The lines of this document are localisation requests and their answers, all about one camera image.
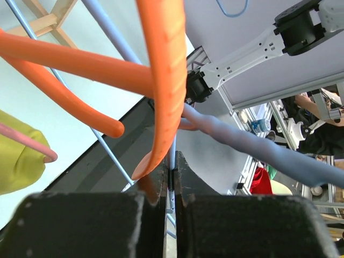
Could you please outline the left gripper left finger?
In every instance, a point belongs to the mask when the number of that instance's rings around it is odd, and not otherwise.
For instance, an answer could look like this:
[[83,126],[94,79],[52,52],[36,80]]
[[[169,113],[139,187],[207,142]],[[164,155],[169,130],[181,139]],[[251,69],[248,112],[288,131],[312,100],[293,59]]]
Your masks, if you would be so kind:
[[42,192],[17,207],[1,257],[165,257],[167,168],[124,192]]

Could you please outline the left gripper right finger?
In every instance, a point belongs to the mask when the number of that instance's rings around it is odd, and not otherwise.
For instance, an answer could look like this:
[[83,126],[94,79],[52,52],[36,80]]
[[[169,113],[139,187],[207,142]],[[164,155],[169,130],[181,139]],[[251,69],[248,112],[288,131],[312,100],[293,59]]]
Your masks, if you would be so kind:
[[221,195],[176,153],[178,257],[339,257],[313,203],[301,196]]

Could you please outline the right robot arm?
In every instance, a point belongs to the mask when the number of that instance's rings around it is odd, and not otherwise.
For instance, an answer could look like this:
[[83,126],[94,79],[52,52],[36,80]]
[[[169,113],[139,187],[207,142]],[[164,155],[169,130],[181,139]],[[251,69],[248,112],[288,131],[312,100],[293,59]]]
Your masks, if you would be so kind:
[[187,35],[209,62],[187,97],[223,90],[247,107],[343,80],[343,1],[186,1]]

